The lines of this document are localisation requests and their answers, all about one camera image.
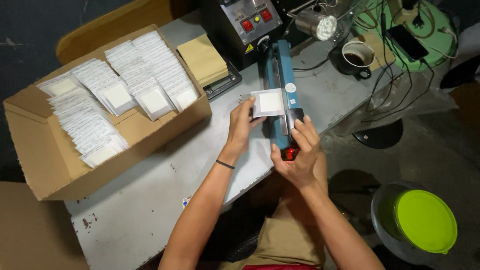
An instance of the round sticker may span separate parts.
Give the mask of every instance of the round sticker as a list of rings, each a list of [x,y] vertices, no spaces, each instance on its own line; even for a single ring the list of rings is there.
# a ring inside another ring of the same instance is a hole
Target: round sticker
[[[293,83],[289,83],[285,86],[285,90],[289,93],[297,91],[297,87]]]

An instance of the khaki shorts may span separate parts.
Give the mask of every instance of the khaki shorts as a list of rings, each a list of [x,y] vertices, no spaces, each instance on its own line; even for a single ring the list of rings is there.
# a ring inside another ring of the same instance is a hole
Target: khaki shorts
[[[254,254],[245,260],[222,263],[219,269],[242,270],[247,265],[281,264],[307,264],[320,269],[324,263],[324,241],[316,226],[265,219]]]

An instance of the lime green lid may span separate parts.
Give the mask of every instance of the lime green lid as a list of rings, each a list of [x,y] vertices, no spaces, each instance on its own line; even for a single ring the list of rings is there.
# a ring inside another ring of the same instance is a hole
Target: lime green lid
[[[455,244],[455,217],[450,208],[430,192],[405,192],[397,201],[396,218],[404,236],[422,250],[447,254]]]

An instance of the cardboard box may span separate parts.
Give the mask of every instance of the cardboard box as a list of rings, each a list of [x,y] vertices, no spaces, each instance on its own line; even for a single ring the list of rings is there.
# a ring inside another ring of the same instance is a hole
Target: cardboard box
[[[61,67],[36,84],[59,76],[97,58],[107,61],[104,52],[127,40],[151,31],[151,25],[119,38]],[[49,96],[31,85],[3,102],[5,114],[27,184],[38,200],[79,200],[118,177],[162,145],[212,114],[203,89],[178,53],[167,45],[186,70],[200,98],[181,113],[170,112],[152,122],[138,106],[120,117],[110,115],[115,128],[127,140],[129,149],[91,169],[81,161],[72,138],[61,128],[47,99]]]
[[[26,184],[0,182],[0,269],[89,270],[63,202],[38,202]]]

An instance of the metal table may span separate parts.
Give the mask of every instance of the metal table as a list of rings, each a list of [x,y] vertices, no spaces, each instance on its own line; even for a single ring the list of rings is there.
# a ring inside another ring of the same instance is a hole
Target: metal table
[[[198,11],[160,30],[177,47],[199,37]],[[331,45],[317,42],[293,57],[294,67],[311,67],[324,60]],[[398,67],[393,67],[400,74]],[[321,134],[358,108],[369,97],[381,70],[357,82],[338,73],[330,63],[296,73],[302,108]],[[214,164],[228,134],[229,114],[241,95],[261,90],[257,65],[241,72],[243,81],[211,102],[213,116],[200,122],[149,158],[82,201],[65,201],[72,224],[92,270],[134,270],[160,253],[192,196]],[[379,86],[385,86],[384,76]],[[238,162],[225,204],[233,202],[270,174],[270,142],[260,127],[251,135],[250,149]]]

